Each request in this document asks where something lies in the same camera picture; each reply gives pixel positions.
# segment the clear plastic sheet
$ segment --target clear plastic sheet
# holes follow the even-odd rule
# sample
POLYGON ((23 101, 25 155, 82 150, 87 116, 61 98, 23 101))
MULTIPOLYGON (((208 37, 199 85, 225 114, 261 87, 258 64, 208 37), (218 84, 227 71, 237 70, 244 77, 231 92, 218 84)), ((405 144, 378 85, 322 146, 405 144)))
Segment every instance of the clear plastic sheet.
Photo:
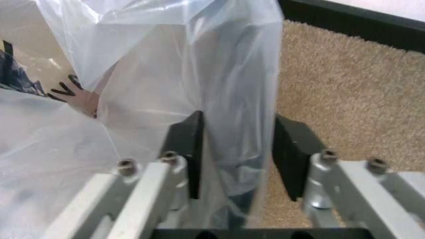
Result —
POLYGON ((1 213, 14 218, 0 222, 0 238, 19 235, 19 228, 39 236, 89 173, 106 172, 121 158, 152 161, 168 126, 195 110, 205 113, 206 173, 193 212, 202 220, 191 226, 242 225, 270 157, 282 31, 278 4, 35 2, 82 87, 101 86, 98 119, 50 99, 0 91, 0 186, 10 201, 24 187, 32 191, 20 206, 31 217, 1 201, 1 213), (17 136, 3 136, 15 129, 17 136))

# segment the silver metal part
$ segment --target silver metal part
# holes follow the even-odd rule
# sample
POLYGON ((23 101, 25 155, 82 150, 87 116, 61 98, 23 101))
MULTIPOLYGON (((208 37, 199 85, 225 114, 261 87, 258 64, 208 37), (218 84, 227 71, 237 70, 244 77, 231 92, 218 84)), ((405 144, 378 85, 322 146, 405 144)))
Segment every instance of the silver metal part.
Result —
POLYGON ((116 168, 120 175, 131 176, 137 171, 137 164, 134 159, 126 158, 118 162, 116 168))
POLYGON ((113 221, 110 215, 105 215, 98 224, 90 239, 105 239, 112 229, 113 221))
POLYGON ((149 238, 172 199, 171 165, 150 163, 119 214, 108 239, 149 238))
POLYGON ((187 164, 178 155, 168 159, 148 165, 108 239, 148 239, 161 222, 163 227, 180 225, 189 203, 187 164))
POLYGON ((315 228, 339 228, 339 223, 336 220, 332 209, 309 209, 309 219, 315 228))
POLYGON ((425 222, 425 173, 389 173, 381 184, 408 212, 425 222))
POLYGON ((96 174, 49 226, 44 239, 90 238, 105 215, 116 218, 134 184, 118 175, 96 174))
POLYGON ((322 185, 324 176, 337 160, 336 153, 329 149, 314 154, 310 158, 309 175, 303 195, 303 211, 310 218, 314 227, 339 227, 332 213, 332 202, 322 185))
POLYGON ((324 162, 322 159, 323 156, 320 153, 314 154, 310 158, 309 175, 303 195, 303 209, 307 214, 309 214, 311 207, 318 209, 332 208, 332 202, 322 185, 323 177, 330 171, 332 164, 330 160, 324 162))
POLYGON ((366 227, 377 239, 423 239, 425 231, 367 169, 366 162, 340 161, 323 186, 345 221, 366 227))

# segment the carpet floor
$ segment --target carpet floor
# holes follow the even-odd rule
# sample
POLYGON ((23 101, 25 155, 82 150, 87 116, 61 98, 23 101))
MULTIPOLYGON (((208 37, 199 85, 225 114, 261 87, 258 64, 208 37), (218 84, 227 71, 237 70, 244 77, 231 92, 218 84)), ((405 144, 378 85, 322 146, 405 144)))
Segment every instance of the carpet floor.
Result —
MULTIPOLYGON (((285 21, 278 113, 307 123, 343 160, 425 172, 425 55, 285 21)), ((262 228, 308 227, 270 169, 262 228)))

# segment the bolt head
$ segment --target bolt head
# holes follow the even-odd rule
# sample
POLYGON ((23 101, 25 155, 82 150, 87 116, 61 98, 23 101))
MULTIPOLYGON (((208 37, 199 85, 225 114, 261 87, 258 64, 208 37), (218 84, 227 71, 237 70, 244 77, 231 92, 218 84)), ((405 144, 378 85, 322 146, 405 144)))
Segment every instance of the bolt head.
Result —
POLYGON ((177 153, 174 151, 166 151, 161 155, 160 160, 161 162, 175 165, 177 164, 177 153))
POLYGON ((338 156, 331 149, 324 149, 320 153, 320 161, 326 165, 332 165, 338 161, 338 156))
POLYGON ((136 162, 134 159, 126 158, 118 162, 116 168, 120 175, 131 176, 136 172, 136 162))
POLYGON ((388 164, 379 158, 370 158, 367 160, 367 169, 374 174, 385 174, 388 170, 388 164))

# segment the white wall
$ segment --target white wall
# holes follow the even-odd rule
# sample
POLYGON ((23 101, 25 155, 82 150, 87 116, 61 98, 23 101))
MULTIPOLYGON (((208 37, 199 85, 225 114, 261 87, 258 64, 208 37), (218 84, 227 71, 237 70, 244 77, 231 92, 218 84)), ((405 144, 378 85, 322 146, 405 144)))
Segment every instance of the white wall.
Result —
POLYGON ((425 22, 425 0, 327 0, 425 22))

